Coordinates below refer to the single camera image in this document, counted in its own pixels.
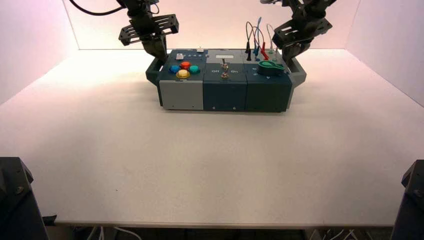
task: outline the white tabletop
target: white tabletop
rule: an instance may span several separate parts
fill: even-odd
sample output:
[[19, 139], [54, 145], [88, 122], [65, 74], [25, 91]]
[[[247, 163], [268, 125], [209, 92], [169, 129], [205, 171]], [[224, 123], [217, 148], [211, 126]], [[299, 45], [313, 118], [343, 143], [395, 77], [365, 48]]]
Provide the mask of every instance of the white tabletop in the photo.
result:
[[392, 225], [424, 108], [345, 50], [309, 50], [291, 108], [167, 111], [141, 50], [79, 51], [0, 106], [0, 156], [59, 224]]

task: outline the red button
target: red button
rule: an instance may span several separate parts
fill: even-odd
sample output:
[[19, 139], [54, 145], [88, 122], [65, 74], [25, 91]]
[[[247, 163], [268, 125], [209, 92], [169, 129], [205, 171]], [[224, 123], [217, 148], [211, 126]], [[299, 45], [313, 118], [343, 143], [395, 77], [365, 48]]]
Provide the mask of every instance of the red button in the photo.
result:
[[180, 65], [180, 67], [184, 70], [188, 70], [190, 68], [191, 64], [188, 61], [183, 61]]

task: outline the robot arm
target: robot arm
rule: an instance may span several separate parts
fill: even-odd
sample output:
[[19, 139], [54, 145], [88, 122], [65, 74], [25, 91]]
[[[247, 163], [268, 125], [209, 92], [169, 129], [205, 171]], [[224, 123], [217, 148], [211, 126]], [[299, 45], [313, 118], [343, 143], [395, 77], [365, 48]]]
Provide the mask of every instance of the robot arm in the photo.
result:
[[[159, 0], [117, 0], [118, 3], [128, 9], [129, 23], [123, 27], [119, 40], [124, 46], [141, 42], [144, 50], [150, 55], [167, 60], [167, 40], [166, 35], [176, 34], [179, 30], [179, 23], [175, 14], [153, 16], [159, 13], [157, 3]], [[151, 11], [151, 6], [155, 5], [157, 12]]]
[[282, 50], [287, 64], [308, 50], [312, 40], [333, 26], [325, 19], [326, 9], [336, 0], [260, 0], [262, 4], [282, 2], [293, 11], [292, 19], [274, 30], [272, 41]]

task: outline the small white button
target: small white button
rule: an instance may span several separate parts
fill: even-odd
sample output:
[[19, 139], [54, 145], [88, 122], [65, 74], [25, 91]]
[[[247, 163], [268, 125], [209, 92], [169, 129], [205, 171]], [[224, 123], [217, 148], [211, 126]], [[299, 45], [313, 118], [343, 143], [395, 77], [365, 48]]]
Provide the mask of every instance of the small white button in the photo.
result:
[[177, 53], [176, 54], [176, 59], [177, 60], [183, 60], [184, 59], [184, 55], [182, 53]]

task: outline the yellow button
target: yellow button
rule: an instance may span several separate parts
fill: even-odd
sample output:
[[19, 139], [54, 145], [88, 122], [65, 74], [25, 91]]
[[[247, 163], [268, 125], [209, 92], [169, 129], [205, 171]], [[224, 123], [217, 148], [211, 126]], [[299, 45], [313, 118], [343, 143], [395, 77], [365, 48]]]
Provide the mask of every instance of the yellow button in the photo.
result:
[[190, 77], [190, 72], [187, 71], [187, 70], [184, 70], [184, 69], [179, 70], [176, 73], [176, 77], [179, 78], [179, 79], [188, 79]]

